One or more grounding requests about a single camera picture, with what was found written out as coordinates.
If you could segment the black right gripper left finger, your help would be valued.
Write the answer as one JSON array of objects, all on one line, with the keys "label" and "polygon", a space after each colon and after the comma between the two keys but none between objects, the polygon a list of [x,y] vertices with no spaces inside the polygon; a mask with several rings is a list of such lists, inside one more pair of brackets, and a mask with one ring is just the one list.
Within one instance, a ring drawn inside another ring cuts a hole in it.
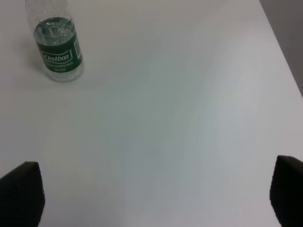
[{"label": "black right gripper left finger", "polygon": [[24,162],[0,179],[0,225],[37,227],[45,207],[38,162]]}]

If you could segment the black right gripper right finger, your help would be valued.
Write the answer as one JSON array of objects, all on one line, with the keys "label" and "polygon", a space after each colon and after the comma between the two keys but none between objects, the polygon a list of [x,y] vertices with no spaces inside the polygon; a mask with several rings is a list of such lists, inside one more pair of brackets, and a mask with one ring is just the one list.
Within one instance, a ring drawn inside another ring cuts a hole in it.
[{"label": "black right gripper right finger", "polygon": [[283,227],[303,225],[303,162],[292,156],[278,156],[269,198]]}]

